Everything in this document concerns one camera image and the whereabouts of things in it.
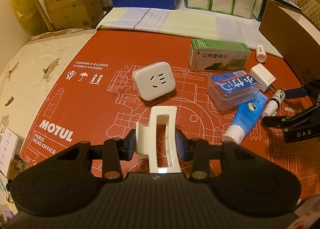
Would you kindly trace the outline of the brown cardboard storage box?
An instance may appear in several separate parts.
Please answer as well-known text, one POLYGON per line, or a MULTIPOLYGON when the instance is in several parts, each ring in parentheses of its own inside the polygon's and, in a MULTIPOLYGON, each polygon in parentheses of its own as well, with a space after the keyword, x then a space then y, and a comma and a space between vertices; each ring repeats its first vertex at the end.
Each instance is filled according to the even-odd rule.
POLYGON ((259 31, 302 84, 319 79, 319 27, 305 14, 268 0, 259 31))

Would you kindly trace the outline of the blue hand cream tube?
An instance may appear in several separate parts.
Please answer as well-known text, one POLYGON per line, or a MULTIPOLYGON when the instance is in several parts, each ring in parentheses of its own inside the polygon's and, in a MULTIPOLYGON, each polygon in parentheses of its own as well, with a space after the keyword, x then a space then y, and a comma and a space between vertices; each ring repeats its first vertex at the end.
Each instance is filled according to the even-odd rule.
POLYGON ((267 100, 268 97, 259 92, 254 99, 240 104, 233 121, 222 136, 222 142, 231 141, 241 144, 260 118, 267 100))

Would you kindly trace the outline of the red Motul mat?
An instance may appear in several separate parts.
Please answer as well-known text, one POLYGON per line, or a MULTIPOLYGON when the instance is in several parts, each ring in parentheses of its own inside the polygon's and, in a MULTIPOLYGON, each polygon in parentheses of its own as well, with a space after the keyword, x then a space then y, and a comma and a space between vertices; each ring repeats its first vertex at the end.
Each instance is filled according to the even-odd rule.
MULTIPOLYGON (((35 165, 72 144, 101 144, 125 137, 136 122, 147 125, 150 108, 176 106, 176 127, 188 138, 221 144, 236 108, 221 110, 207 94, 208 78, 219 72, 192 72, 191 39, 133 31, 97 31, 63 68, 26 137, 22 159, 35 165), (176 87, 157 99, 138 96, 132 74, 166 61, 176 87)), ((292 172, 302 184, 301 198, 319 193, 319 138, 286 144, 282 130, 258 121, 241 146, 292 172)))

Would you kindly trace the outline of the green tissue pack right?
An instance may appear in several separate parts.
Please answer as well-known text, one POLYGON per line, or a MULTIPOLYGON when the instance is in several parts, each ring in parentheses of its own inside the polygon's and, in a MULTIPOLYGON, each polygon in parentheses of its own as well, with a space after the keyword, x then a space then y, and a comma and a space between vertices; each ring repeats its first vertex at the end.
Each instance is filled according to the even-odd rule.
POLYGON ((256 0, 234 0, 232 15, 251 19, 256 0))

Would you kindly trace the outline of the white socket adapter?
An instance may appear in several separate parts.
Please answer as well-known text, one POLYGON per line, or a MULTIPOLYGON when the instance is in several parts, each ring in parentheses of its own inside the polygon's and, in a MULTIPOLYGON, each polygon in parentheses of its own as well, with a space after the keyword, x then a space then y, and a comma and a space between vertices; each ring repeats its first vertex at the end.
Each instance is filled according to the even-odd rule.
POLYGON ((163 96, 176 87, 171 66, 164 61, 135 70, 132 80, 138 95, 145 101, 163 96))

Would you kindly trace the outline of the quilted beige chair cover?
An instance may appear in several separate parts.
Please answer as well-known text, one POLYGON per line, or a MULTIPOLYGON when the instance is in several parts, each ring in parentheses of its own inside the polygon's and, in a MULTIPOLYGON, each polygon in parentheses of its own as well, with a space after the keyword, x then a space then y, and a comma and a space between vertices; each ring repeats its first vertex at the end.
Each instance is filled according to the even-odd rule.
POLYGON ((315 25, 320 27, 320 5, 315 0, 291 0, 315 25))

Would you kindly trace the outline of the small dropper bottle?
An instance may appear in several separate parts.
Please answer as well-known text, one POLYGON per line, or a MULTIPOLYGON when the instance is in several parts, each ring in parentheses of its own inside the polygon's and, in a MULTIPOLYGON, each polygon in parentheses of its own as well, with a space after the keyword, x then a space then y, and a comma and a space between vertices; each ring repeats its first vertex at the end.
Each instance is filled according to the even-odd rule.
POLYGON ((283 89, 278 89, 264 108, 261 117, 264 118, 274 116, 284 99, 285 91, 283 89))

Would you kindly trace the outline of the cardboard box on floor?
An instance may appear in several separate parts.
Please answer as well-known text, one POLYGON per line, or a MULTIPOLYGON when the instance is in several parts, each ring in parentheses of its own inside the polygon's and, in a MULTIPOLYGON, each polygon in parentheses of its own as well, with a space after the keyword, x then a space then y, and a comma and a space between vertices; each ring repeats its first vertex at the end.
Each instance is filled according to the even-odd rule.
POLYGON ((93 28, 104 16, 100 0, 33 0, 50 32, 93 28))

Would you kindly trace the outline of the green medicine box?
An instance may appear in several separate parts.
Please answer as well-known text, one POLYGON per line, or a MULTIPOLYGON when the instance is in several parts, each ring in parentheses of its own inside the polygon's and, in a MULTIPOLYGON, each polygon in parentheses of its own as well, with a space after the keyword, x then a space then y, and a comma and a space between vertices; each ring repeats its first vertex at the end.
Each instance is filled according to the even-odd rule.
POLYGON ((189 66, 193 71, 242 70, 251 50, 244 43, 192 39, 189 66))

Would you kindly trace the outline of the white charger cube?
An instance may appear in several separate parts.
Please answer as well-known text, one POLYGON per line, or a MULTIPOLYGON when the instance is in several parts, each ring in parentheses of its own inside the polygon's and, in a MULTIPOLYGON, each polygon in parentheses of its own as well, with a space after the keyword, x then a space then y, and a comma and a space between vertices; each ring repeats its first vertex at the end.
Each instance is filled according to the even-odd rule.
POLYGON ((260 83, 262 92, 265 92, 276 81, 276 77, 261 63, 253 66, 249 75, 260 83))

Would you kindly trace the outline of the clear plastic floss box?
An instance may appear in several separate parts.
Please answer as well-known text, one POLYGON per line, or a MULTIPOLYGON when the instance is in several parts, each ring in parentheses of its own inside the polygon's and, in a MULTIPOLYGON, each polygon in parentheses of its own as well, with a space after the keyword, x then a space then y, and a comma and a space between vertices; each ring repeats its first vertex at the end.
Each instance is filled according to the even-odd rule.
POLYGON ((218 109, 227 110, 254 99, 261 84, 245 70, 214 75, 208 79, 207 93, 218 109))

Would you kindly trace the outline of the small white pill bottle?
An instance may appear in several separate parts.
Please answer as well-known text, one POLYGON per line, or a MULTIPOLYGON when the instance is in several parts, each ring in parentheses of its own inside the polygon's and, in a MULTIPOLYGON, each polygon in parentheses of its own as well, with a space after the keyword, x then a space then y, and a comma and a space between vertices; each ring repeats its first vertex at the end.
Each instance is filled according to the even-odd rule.
POLYGON ((266 51, 263 45, 257 45, 256 48, 256 60, 259 63, 264 63, 267 60, 266 51))

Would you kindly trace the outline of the checked pastel cloth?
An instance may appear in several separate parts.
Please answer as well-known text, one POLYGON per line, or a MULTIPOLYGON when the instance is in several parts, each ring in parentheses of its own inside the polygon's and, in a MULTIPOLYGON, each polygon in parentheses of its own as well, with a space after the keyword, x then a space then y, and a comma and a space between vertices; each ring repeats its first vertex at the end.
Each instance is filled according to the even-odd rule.
POLYGON ((97 29, 124 29, 177 35, 181 37, 226 40, 246 44, 255 50, 263 45, 266 53, 282 57, 259 32, 260 23, 232 15, 197 9, 113 8, 97 24, 97 29))

